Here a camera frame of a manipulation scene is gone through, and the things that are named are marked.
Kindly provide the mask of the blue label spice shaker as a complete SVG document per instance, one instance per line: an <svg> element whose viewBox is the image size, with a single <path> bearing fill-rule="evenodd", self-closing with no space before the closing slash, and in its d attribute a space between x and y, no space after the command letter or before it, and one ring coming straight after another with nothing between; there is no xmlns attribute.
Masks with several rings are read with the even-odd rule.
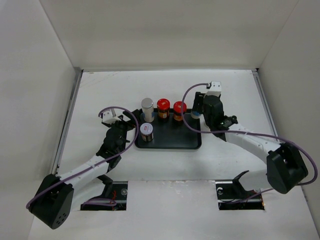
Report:
<svg viewBox="0 0 320 240"><path fill-rule="evenodd" d="M192 112L190 113L190 116L191 116L193 119L198 120L198 119L200 118L201 114L198 113L197 111L192 111Z"/></svg>

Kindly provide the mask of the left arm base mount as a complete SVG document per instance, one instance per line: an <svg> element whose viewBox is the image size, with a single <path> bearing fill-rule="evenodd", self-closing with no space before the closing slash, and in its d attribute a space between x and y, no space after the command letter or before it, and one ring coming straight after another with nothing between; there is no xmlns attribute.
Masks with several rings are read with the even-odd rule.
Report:
<svg viewBox="0 0 320 240"><path fill-rule="evenodd" d="M106 175L97 179L104 184L103 191L80 205L81 211L126 211L128 182L113 181Z"/></svg>

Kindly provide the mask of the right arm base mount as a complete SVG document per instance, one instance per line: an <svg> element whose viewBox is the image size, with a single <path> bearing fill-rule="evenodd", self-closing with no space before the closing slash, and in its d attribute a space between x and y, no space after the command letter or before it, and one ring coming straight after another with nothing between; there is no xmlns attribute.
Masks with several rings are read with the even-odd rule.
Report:
<svg viewBox="0 0 320 240"><path fill-rule="evenodd" d="M240 179L249 171L243 171L233 179L217 180L215 182L218 209L220 211L240 211L240 210L264 210L264 202L261 195L257 195L260 190L245 190L240 184Z"/></svg>

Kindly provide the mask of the red lid chili jar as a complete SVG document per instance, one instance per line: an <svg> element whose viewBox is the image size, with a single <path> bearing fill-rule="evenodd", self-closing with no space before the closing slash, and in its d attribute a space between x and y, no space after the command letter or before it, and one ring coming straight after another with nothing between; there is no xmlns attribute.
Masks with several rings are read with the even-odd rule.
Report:
<svg viewBox="0 0 320 240"><path fill-rule="evenodd" d="M170 101L161 98L157 101L157 118L159 121L166 122L170 118Z"/></svg>

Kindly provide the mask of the red lid sauce jar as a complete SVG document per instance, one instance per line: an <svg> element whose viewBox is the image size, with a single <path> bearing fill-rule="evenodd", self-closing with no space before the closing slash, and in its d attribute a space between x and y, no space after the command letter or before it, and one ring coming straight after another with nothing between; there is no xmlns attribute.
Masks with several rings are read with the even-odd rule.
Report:
<svg viewBox="0 0 320 240"><path fill-rule="evenodd" d="M187 105L182 101L177 101L173 105L173 123L175 125L183 124L183 114L187 111Z"/></svg>

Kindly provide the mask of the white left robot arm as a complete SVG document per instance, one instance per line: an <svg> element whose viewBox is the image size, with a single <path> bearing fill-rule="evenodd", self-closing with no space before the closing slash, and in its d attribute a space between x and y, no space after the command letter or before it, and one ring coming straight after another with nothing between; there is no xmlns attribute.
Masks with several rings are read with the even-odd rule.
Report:
<svg viewBox="0 0 320 240"><path fill-rule="evenodd" d="M127 140L127 133L139 135L140 111L129 111L121 107L122 115L117 116L116 107L106 107L98 113L101 123L108 130L97 153L81 166L62 175L47 175L41 182L35 196L26 204L26 209L52 230L60 227L70 214L75 193L112 169L121 155L134 141Z"/></svg>

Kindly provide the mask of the silver lid blue shaker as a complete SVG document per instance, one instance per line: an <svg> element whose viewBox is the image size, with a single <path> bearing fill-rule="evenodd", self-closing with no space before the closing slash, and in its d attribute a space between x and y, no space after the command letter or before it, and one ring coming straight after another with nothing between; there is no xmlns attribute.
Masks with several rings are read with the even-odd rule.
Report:
<svg viewBox="0 0 320 240"><path fill-rule="evenodd" d="M151 98L144 98L141 101L141 109L144 121L151 123L154 121L154 102Z"/></svg>

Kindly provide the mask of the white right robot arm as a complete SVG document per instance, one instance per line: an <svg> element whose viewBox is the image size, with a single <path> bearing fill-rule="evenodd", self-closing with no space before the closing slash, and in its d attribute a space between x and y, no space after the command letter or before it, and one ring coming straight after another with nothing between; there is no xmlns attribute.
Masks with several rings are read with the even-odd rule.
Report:
<svg viewBox="0 0 320 240"><path fill-rule="evenodd" d="M205 124L215 137L246 150L266 165L266 169L245 170L233 179L235 183L231 190L236 197L243 198L250 190L266 188L286 194L308 176L296 146L286 141L278 143L251 135L236 116L224 114L220 97L196 92L192 109L203 115Z"/></svg>

